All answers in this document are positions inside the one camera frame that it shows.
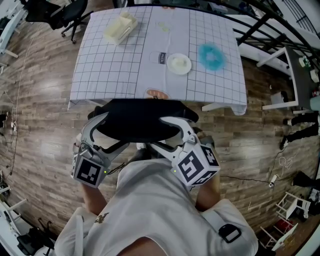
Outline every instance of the black metal frame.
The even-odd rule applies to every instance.
[[[235,10],[243,15],[247,15],[253,19],[256,20],[256,23],[254,25],[245,23],[241,20],[238,20],[234,17],[227,16],[223,13],[216,12],[216,11],[210,11],[200,8],[194,8],[190,6],[185,5],[173,5],[173,4],[135,4],[134,0],[127,0],[127,6],[133,7],[133,6],[160,6],[160,7],[176,7],[176,8],[183,8],[183,9],[190,9],[190,10],[196,10],[204,13],[214,14],[220,17],[224,17],[228,20],[231,20],[233,22],[239,23],[241,25],[244,25],[249,28],[247,32],[242,32],[240,30],[234,29],[235,32],[242,34],[242,37],[237,38],[238,46],[241,44],[247,44],[249,46],[255,47],[261,51],[264,51],[266,53],[272,54],[275,51],[278,50],[278,48],[283,48],[285,46],[293,48],[294,50],[297,50],[301,52],[303,55],[305,55],[309,61],[312,67],[316,67],[318,70],[319,64],[320,64],[320,51],[318,49],[314,49],[311,47],[311,45],[305,40],[305,38],[294,28],[292,27],[286,20],[284,20],[282,17],[280,17],[276,12],[271,10],[269,7],[267,7],[265,4],[258,2],[257,0],[244,0],[244,2],[252,5],[253,7],[261,10],[265,13],[265,15],[262,18],[256,17],[248,12],[245,12],[235,6],[232,6],[230,4],[227,4],[225,2],[220,2],[218,0],[205,0],[205,2],[208,3],[215,3],[221,6],[225,6],[229,9]],[[271,26],[268,23],[269,19],[274,19],[278,21],[282,26],[284,26],[287,30],[289,30],[298,40],[300,40],[301,43],[296,43],[292,41],[286,34],[279,31],[277,28]],[[273,36],[269,35],[268,33],[262,31],[260,28],[261,26],[267,26],[268,28],[275,31],[279,36],[277,38],[274,38]],[[268,37],[266,38],[257,38],[253,36],[254,32],[259,32],[263,34],[264,36]]]
[[[282,0],[282,2],[291,11],[296,20],[296,23],[302,29],[305,29],[317,35],[315,27],[312,25],[310,19],[308,18],[304,10],[300,7],[300,5],[296,2],[296,0]]]

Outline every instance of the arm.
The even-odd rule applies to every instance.
[[[200,186],[196,197],[195,208],[204,212],[220,201],[220,173],[217,173]]]
[[[98,188],[93,188],[83,183],[81,183],[81,186],[86,209],[95,215],[99,215],[107,205],[106,199]]]

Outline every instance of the black pad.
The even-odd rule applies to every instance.
[[[182,102],[164,99],[113,99],[97,106],[88,119],[109,112],[97,130],[115,140],[151,143],[169,139],[179,129],[162,123],[160,117],[180,117],[197,122],[198,115]]]

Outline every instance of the white tablecloth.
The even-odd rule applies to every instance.
[[[120,45],[109,44],[103,31],[121,12],[138,20]],[[199,45],[215,44],[225,55],[223,69],[212,71],[198,62]],[[187,75],[164,64],[182,53],[192,62]],[[236,115],[247,108],[244,72],[229,21],[210,13],[182,8],[127,7],[91,14],[76,60],[69,108],[82,100],[144,99],[226,104]]]

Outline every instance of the wooden floor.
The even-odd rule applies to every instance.
[[[88,11],[111,7],[110,0],[92,0]],[[14,101],[17,100],[26,52],[32,40],[33,43],[25,61],[19,91],[18,136],[12,138],[12,148],[9,145],[8,151],[2,140],[0,168],[5,175],[12,169],[17,139],[12,175],[6,178],[12,187],[8,202],[13,204],[27,198],[27,205],[21,209],[23,216],[36,226],[39,217],[45,221],[51,220],[54,231],[59,233],[74,210],[84,202],[79,184],[70,178],[72,145],[87,122],[87,114],[94,107],[82,104],[67,111],[84,30],[76,34],[78,43],[73,45],[69,38],[62,38],[58,30],[51,30],[47,24],[23,22],[19,29],[21,34],[14,34],[9,45],[9,50],[19,54],[19,58],[0,57],[0,62],[10,65],[5,70],[6,76],[17,80],[15,85],[0,81],[0,89],[6,90]],[[308,191],[291,187],[288,177],[298,170],[315,176],[319,138],[315,136],[295,141],[274,160],[283,134],[296,131],[299,126],[289,129],[282,125],[283,118],[292,117],[289,110],[262,111],[262,106],[270,103],[271,94],[284,89],[290,95],[291,88],[281,73],[267,67],[257,68],[250,60],[243,59],[242,63],[248,100],[245,115],[235,116],[230,109],[201,112],[202,103],[186,104],[198,113],[198,126],[212,135],[223,161],[222,176],[267,181],[273,164],[272,176],[281,175],[279,157],[288,159],[294,156],[291,169],[284,169],[284,180],[278,181],[274,189],[270,189],[267,183],[221,178],[222,197],[230,199],[252,228],[258,231],[259,226],[267,227],[275,222],[275,203],[285,195],[285,191],[295,195]],[[6,122],[7,141],[10,140],[10,123],[11,118]],[[98,137],[98,141],[102,146],[114,143],[104,137]],[[116,159],[114,166],[126,162],[134,151],[135,146],[130,146]],[[100,186],[108,199],[115,192],[116,179],[115,173]]]

